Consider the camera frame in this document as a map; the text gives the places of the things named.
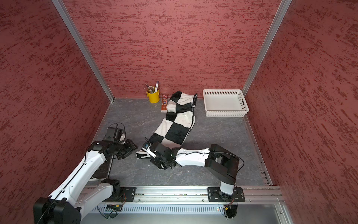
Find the black white checkered pillowcase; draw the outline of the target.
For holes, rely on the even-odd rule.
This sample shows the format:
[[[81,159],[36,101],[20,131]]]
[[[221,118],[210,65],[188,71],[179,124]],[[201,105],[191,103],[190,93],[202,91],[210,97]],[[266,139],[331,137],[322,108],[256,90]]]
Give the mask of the black white checkered pillowcase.
[[[166,117],[147,141],[151,145],[159,142],[168,148],[181,147],[195,124],[194,111],[197,98],[197,93],[194,95],[180,91],[174,93],[167,102]],[[144,156],[146,152],[142,149],[136,152],[138,159],[143,159]]]

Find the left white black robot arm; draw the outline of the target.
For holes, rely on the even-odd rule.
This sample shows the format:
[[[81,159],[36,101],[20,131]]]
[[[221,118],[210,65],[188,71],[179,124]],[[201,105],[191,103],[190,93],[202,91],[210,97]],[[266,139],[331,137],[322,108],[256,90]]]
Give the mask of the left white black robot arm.
[[[34,206],[36,224],[79,224],[97,205],[105,200],[133,201],[135,188],[121,189],[118,180],[105,178],[88,193],[82,191],[97,169],[114,157],[124,159],[138,149],[133,141],[95,141],[67,179],[47,198],[39,198]]]

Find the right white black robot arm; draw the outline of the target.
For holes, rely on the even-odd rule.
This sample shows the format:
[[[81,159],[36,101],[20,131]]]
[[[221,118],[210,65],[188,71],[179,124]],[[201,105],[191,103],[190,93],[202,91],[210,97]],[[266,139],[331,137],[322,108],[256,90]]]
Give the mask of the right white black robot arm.
[[[150,162],[160,170],[176,165],[204,167],[220,180],[220,197],[227,202],[234,199],[240,158],[217,144],[195,150],[178,147],[170,149],[159,142],[145,143],[137,157],[150,158]]]

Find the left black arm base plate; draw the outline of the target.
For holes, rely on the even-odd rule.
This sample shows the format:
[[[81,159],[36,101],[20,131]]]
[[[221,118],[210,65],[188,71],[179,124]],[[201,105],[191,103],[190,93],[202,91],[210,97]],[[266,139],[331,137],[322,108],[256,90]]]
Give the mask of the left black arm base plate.
[[[136,190],[136,187],[121,187],[117,196],[111,196],[105,202],[133,202]]]

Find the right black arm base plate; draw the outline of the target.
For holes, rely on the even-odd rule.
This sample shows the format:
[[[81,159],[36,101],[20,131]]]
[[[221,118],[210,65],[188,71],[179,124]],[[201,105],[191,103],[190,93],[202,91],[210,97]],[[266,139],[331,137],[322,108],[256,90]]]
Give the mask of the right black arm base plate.
[[[221,192],[220,187],[208,187],[208,200],[209,202],[245,202],[245,196],[243,189],[239,187],[234,187],[232,195]]]

